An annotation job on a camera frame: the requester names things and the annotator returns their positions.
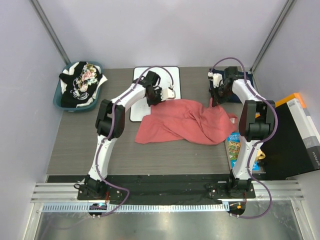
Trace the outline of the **red t shirt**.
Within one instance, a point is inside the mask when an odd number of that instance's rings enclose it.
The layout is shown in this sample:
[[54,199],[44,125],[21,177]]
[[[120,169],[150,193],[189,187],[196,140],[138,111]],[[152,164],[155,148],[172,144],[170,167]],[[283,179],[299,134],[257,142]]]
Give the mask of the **red t shirt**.
[[199,145],[218,145],[237,130],[238,117],[220,105],[205,107],[188,99],[175,99],[151,107],[143,117],[135,142],[164,143],[186,140]]

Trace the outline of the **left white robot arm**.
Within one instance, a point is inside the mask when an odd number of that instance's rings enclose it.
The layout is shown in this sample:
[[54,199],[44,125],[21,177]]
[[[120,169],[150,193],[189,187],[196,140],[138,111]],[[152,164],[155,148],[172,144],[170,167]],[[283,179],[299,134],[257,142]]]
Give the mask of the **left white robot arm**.
[[122,94],[101,102],[95,122],[97,147],[91,168],[77,188],[79,200],[101,200],[106,196],[109,162],[115,143],[124,131],[126,112],[144,98],[152,105],[161,103],[162,88],[157,86],[160,81],[157,73],[147,69]]

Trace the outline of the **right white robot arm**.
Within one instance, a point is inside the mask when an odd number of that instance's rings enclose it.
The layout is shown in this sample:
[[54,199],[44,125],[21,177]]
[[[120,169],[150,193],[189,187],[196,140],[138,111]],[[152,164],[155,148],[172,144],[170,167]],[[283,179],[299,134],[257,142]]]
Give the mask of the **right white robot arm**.
[[253,166],[261,146],[273,137],[278,126],[275,102],[263,98],[245,74],[239,75],[237,67],[227,67],[223,74],[210,69],[208,79],[212,106],[226,102],[232,95],[243,105],[238,121],[240,150],[237,160],[226,182],[209,185],[210,198],[254,198]]

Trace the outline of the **folded navy t shirt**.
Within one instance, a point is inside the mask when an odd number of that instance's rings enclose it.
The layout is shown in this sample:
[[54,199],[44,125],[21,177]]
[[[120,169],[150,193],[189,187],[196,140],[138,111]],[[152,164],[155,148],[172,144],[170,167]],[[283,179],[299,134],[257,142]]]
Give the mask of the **folded navy t shirt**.
[[[258,101],[258,93],[252,86],[250,78],[251,75],[246,72],[239,71],[237,67],[230,66],[224,70],[210,69],[209,72],[218,73],[222,75],[223,81],[231,84],[231,96],[227,102],[242,103],[245,101]],[[209,81],[209,93],[211,95],[213,87]]]

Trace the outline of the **white board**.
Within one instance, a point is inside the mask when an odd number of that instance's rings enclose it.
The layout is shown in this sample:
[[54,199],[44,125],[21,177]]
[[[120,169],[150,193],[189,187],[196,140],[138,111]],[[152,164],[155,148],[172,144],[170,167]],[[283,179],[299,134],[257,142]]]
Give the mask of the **white board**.
[[[180,69],[177,66],[153,67],[150,71],[160,76],[160,82],[156,85],[162,89],[173,87],[175,100],[181,99]],[[140,99],[130,108],[130,121],[141,122],[143,117],[151,113],[151,108],[147,104],[146,98]]]

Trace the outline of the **blue illustrated book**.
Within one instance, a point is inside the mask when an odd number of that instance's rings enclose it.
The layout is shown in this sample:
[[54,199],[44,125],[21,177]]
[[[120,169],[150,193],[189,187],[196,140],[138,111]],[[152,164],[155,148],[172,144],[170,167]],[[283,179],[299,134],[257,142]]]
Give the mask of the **blue illustrated book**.
[[[226,153],[229,161],[229,167],[232,169],[235,166],[235,163],[238,159],[238,155],[240,152],[240,133],[239,132],[233,132],[228,136],[225,142],[226,146]],[[258,162],[261,160],[258,160],[254,162],[252,170],[254,172],[262,172],[262,168],[258,164]]]

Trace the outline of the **yellow cup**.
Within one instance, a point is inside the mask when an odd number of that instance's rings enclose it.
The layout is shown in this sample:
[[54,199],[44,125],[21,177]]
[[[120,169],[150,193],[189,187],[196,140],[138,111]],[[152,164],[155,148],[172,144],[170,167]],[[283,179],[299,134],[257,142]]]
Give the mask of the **yellow cup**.
[[261,149],[259,149],[258,152],[257,152],[255,160],[259,161],[259,160],[263,160],[265,158],[266,158],[265,153]]

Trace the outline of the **black orange box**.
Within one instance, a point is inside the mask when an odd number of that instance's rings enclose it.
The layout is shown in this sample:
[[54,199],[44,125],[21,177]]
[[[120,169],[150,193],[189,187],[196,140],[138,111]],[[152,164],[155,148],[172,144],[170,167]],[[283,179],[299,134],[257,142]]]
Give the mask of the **black orange box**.
[[276,102],[278,126],[261,151],[266,180],[285,180],[320,169],[320,134],[299,93]]

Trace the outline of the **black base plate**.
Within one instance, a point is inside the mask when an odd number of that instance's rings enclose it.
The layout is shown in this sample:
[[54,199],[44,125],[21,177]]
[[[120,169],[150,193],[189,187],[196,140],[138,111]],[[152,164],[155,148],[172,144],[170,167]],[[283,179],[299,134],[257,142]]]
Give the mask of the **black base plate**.
[[50,175],[48,183],[70,183],[78,200],[127,205],[209,205],[219,200],[254,199],[253,185],[227,191],[228,174],[109,175],[95,183],[84,175]]

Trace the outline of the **right aluminium corner post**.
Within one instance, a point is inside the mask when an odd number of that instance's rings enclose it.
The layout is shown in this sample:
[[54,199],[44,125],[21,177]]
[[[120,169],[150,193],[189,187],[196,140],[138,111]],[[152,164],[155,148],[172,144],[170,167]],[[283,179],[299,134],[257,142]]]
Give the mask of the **right aluminium corner post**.
[[289,15],[291,10],[293,9],[296,2],[297,2],[296,0],[286,0],[284,2],[283,7],[281,8],[279,14],[277,15],[265,41],[262,44],[262,47],[260,48],[252,66],[250,68],[251,73],[254,73],[257,70],[258,66],[260,65],[261,61],[263,60],[264,56],[266,55],[272,42],[275,40],[278,32],[280,31],[283,23],[285,22],[287,16]]

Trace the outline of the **aluminium corner post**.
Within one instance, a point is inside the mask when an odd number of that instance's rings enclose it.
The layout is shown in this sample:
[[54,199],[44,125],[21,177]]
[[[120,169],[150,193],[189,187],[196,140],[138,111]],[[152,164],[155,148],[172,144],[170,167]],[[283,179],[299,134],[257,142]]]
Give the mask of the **aluminium corner post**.
[[289,15],[291,10],[293,9],[296,2],[297,2],[296,0],[286,0],[284,2],[283,7],[281,8],[279,14],[277,15],[265,41],[262,44],[262,47],[260,48],[252,66],[250,68],[251,73],[254,73],[257,70],[258,66],[260,65],[261,61],[263,60],[264,56],[266,55],[272,42],[275,40],[278,32],[280,31],[283,23],[285,22],[287,16]]
[[53,42],[53,45],[55,46],[56,50],[58,51],[60,57],[62,58],[63,62],[68,65],[71,63],[70,58],[68,57],[64,47],[61,44],[61,41],[59,40],[54,28],[52,27],[52,24],[50,23],[50,20],[48,19],[45,11],[43,10],[40,2],[38,0],[29,0],[31,6],[33,7],[36,15],[40,19],[43,27],[45,28],[47,34],[49,35],[51,41]]

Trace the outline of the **aluminium frame rail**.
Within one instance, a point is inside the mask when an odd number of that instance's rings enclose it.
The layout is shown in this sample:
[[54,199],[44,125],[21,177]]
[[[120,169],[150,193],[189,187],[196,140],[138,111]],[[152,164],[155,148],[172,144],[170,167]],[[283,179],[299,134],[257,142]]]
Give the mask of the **aluminium frame rail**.
[[255,198],[204,198],[201,197],[195,203],[184,200],[180,203],[144,204],[139,200],[137,204],[111,204],[103,200],[78,200],[78,191],[72,183],[37,183],[31,202],[43,204],[42,211],[48,213],[66,212],[80,213],[88,212],[98,216],[114,211],[115,213],[173,213],[173,212],[227,212],[230,207],[249,203],[252,201],[303,201],[304,196],[299,184],[295,180],[285,181],[263,181],[268,189],[254,182],[253,191]]

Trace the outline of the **left aluminium corner post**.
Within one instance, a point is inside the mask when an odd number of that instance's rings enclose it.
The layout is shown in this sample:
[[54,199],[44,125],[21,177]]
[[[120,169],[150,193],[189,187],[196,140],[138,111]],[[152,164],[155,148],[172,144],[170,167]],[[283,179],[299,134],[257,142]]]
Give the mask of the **left aluminium corner post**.
[[53,42],[53,45],[55,46],[56,50],[58,51],[60,57],[62,58],[63,62],[68,65],[71,63],[70,58],[68,57],[64,47],[61,44],[61,41],[59,40],[54,28],[52,27],[52,24],[50,23],[50,20],[48,19],[45,11],[43,10],[40,2],[38,0],[29,0],[31,6],[33,7],[36,15],[40,19],[43,27],[45,28],[47,34],[49,35],[51,41]]

